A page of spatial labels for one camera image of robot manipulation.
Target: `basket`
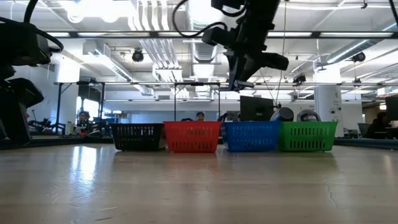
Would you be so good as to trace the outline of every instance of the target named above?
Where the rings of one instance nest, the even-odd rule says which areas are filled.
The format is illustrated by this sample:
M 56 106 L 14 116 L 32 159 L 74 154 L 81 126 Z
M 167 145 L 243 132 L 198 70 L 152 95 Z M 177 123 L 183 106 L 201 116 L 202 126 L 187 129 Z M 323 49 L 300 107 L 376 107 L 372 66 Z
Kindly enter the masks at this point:
M 279 149 L 285 152 L 331 151 L 337 122 L 282 122 Z
M 116 149 L 122 151 L 159 151 L 165 149 L 163 124 L 112 124 Z
M 170 152 L 215 152 L 220 133 L 218 121 L 165 121 Z
M 267 152 L 276 149 L 279 122 L 228 122 L 221 132 L 228 152 Z

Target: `green basket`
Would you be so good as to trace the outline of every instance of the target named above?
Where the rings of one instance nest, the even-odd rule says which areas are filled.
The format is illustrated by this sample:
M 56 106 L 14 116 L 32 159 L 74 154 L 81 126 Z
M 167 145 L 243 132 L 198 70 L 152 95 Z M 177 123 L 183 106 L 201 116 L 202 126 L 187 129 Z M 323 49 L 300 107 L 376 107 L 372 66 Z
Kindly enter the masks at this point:
M 330 151 L 337 122 L 282 122 L 279 150 L 285 152 Z

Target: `chair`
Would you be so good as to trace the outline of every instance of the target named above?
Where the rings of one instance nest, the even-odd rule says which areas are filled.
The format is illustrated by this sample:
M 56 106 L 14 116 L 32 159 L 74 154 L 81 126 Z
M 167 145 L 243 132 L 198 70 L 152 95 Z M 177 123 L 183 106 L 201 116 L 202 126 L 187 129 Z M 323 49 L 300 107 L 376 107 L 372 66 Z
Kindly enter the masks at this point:
M 358 127 L 359 127 L 359 132 L 361 132 L 362 138 L 364 138 L 366 136 L 366 133 L 368 132 L 370 124 L 358 123 Z

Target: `red basket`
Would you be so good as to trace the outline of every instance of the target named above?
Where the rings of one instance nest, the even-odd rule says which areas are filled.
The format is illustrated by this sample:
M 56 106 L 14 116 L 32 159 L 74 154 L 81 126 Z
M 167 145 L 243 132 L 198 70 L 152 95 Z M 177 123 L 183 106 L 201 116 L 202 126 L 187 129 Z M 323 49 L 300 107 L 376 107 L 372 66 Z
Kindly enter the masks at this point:
M 220 124 L 217 121 L 165 121 L 169 151 L 215 152 Z

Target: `blue basket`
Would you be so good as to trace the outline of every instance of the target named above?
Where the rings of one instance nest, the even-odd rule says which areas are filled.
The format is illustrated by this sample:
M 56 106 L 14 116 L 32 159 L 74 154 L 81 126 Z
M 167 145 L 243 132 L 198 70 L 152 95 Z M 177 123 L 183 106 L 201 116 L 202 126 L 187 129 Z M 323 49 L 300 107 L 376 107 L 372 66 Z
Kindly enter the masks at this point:
M 267 152 L 276 149 L 278 121 L 228 122 L 221 126 L 229 152 Z

